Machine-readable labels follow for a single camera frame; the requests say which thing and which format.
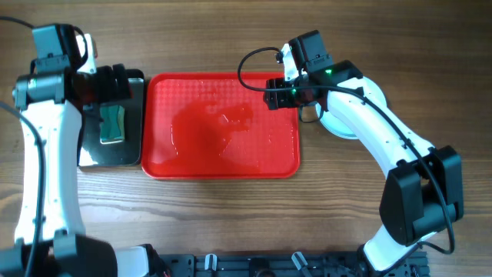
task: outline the green object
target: green object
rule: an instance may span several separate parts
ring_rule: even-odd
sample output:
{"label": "green object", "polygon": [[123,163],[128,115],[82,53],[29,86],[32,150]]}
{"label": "green object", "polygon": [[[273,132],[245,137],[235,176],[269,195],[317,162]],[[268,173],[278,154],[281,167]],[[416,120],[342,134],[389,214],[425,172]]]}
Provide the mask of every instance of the green object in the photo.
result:
{"label": "green object", "polygon": [[116,143],[125,140],[125,108],[120,105],[102,106],[101,143]]}

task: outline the wood grain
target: wood grain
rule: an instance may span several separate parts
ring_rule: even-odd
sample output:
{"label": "wood grain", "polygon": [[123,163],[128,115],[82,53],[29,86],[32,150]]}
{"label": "wood grain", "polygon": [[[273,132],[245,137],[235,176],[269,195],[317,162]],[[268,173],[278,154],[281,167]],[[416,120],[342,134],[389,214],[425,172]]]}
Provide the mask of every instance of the wood grain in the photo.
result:
{"label": "wood grain", "polygon": [[[394,112],[437,147],[463,157],[465,216],[457,251],[429,250],[434,276],[492,272],[492,7],[465,1],[4,0],[0,14],[91,33],[99,65],[160,72],[233,72],[252,49],[320,30],[384,90]],[[28,30],[0,22],[0,99],[35,56]],[[252,71],[277,71],[270,56]],[[0,247],[13,244],[22,203],[20,125],[0,113]],[[140,167],[78,172],[89,235],[160,253],[353,250],[381,224],[384,176],[360,142],[301,125],[302,164],[285,180],[158,182]],[[439,234],[436,243],[446,245]]]}

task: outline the wooden tabletop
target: wooden tabletop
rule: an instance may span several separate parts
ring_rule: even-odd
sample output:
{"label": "wooden tabletop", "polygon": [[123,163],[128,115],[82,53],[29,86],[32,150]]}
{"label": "wooden tabletop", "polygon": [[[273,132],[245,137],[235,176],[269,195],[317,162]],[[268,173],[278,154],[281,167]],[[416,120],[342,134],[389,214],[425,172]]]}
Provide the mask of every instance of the wooden tabletop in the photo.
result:
{"label": "wooden tabletop", "polygon": [[[249,51],[318,29],[391,109],[463,158],[465,216],[457,250],[429,252],[433,276],[492,274],[492,7],[456,1],[2,0],[0,15],[66,22],[95,38],[98,64],[160,72],[233,72]],[[0,99],[35,57],[28,29],[0,22]],[[280,71],[271,56],[244,70]],[[23,141],[0,112],[0,248],[13,245],[22,204]],[[140,166],[78,171],[87,234],[159,253],[355,250],[381,225],[384,175],[358,141],[301,124],[301,167],[289,179],[159,182]],[[445,233],[433,242],[447,247]]]}

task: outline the red tray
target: red tray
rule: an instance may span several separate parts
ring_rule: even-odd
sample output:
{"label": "red tray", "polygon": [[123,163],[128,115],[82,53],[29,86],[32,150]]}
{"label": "red tray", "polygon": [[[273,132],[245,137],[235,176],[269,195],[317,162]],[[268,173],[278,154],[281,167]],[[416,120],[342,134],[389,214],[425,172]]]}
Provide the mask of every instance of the red tray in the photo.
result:
{"label": "red tray", "polygon": [[[278,73],[244,73],[265,86]],[[156,179],[287,178],[301,164],[298,111],[269,111],[235,73],[162,73],[147,94],[141,165]]]}

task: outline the tray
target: tray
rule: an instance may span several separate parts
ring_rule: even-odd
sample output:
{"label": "tray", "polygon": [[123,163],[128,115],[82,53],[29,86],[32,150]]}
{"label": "tray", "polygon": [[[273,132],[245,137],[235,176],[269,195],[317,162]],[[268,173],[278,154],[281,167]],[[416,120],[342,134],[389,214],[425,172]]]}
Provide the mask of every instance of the tray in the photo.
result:
{"label": "tray", "polygon": [[[265,87],[279,73],[245,73]],[[155,179],[272,179],[301,163],[298,111],[269,111],[235,73],[163,73],[149,86],[141,165]]]}

